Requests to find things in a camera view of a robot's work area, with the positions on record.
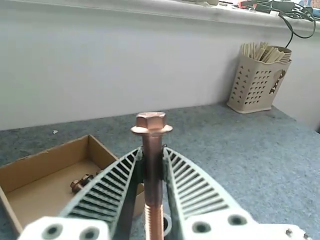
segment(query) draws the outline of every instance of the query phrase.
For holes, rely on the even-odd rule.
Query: open cardboard box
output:
[[[0,200],[17,235],[43,216],[57,216],[74,197],[73,180],[95,176],[116,160],[96,138],[86,135],[0,167]],[[144,204],[144,187],[139,184],[134,217]]]

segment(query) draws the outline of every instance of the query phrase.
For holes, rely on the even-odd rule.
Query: copper bolt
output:
[[[82,183],[83,185],[87,185],[92,179],[94,179],[94,176],[92,174],[85,174],[81,180],[82,180]]]
[[[82,185],[82,181],[81,180],[74,180],[71,182],[70,184],[71,190],[73,193],[77,193],[79,192],[81,189],[84,188],[84,186]]]
[[[163,240],[162,205],[162,136],[173,128],[167,125],[164,112],[145,112],[136,116],[136,126],[131,131],[142,136],[143,182],[145,195],[146,239]]]

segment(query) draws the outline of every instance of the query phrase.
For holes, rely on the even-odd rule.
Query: perforated container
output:
[[[240,114],[270,110],[290,64],[291,60],[265,63],[241,54],[227,105]]]

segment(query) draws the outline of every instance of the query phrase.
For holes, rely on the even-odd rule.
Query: blue carpet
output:
[[[320,239],[318,133],[276,108],[245,115],[223,105],[165,112],[174,129],[164,143],[207,171],[256,221],[295,224]],[[124,115],[1,131],[0,165],[87,134],[120,157],[142,144],[130,132],[134,124],[134,115]],[[15,239],[1,207],[0,239]],[[144,239],[142,217],[130,239]]]

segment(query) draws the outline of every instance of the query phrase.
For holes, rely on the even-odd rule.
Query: hex bolt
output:
[[[145,196],[145,235],[147,240],[164,239],[162,192],[162,136],[172,130],[164,112],[144,112],[136,116],[131,131],[142,136],[143,182]]]
[[[82,185],[82,180],[73,180],[70,184],[70,187],[72,192],[75,194],[84,188]]]
[[[94,176],[92,174],[85,174],[81,178],[83,186],[87,185],[92,179],[94,179]]]

